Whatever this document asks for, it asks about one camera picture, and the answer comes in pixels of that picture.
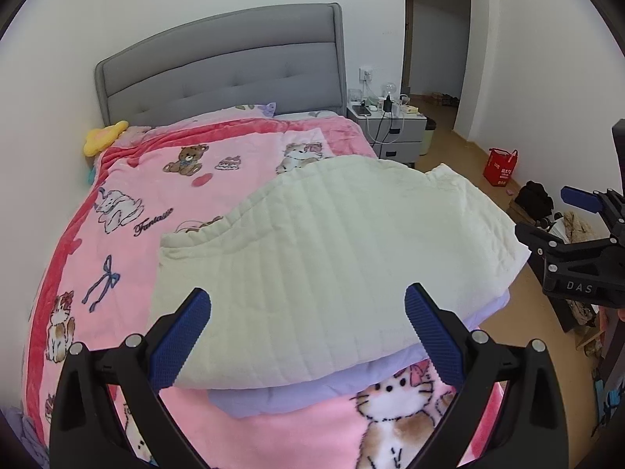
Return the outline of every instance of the upholstered headboard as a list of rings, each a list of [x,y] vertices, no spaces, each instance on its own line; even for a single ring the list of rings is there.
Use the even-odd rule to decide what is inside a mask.
[[[100,62],[96,89],[106,125],[169,125],[269,102],[276,114],[344,115],[341,7],[259,7],[167,30]]]

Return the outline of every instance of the red shopping bag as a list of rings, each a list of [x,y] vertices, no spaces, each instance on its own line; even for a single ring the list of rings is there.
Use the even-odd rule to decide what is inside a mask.
[[[491,148],[490,152],[484,168],[484,177],[495,187],[505,187],[510,181],[519,153],[517,150],[510,153],[499,148]]]

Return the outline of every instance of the blue gripper pad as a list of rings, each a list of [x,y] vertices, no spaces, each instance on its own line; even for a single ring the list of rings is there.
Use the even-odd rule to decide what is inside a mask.
[[[573,187],[562,187],[560,197],[566,204],[577,206],[590,213],[599,213],[603,209],[603,205],[596,195]]]
[[[404,304],[405,314],[439,376],[445,384],[459,390],[465,381],[463,354],[439,317],[440,314],[455,315],[436,307],[420,284],[413,284],[405,290]],[[456,320],[468,335],[462,322]]]
[[[174,385],[193,346],[211,318],[211,299],[197,289],[150,358],[149,381],[156,392]]]

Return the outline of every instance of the metal screw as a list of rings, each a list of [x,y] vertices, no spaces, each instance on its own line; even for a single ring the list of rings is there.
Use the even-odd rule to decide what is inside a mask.
[[[139,344],[141,344],[142,340],[143,340],[143,337],[139,335],[138,333],[135,333],[133,335],[128,335],[124,343],[126,344],[127,347],[136,347]]]
[[[471,338],[473,338],[473,340],[478,344],[486,344],[488,342],[488,334],[481,329],[477,329],[471,333]]]
[[[539,353],[547,349],[545,342],[543,342],[539,338],[535,338],[534,340],[532,340],[532,347],[534,348],[535,351],[538,351]]]
[[[73,344],[71,344],[70,354],[73,354],[74,356],[76,356],[77,354],[80,354],[81,352],[82,352],[82,343],[74,342]]]

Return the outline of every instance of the purple fabric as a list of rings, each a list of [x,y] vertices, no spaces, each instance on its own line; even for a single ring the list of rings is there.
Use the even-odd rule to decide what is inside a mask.
[[[470,331],[477,329],[481,322],[503,309],[509,300],[510,294],[506,291],[465,319],[464,325]],[[208,398],[234,418],[289,413],[337,396],[356,394],[426,358],[423,345],[415,344],[374,362],[361,363],[314,381],[253,390],[209,390]]]
[[[15,436],[20,440],[26,451],[33,457],[35,462],[43,469],[50,468],[50,460],[48,458],[48,450],[41,445],[37,439],[32,420],[15,407],[4,412],[4,418],[11,427]]]

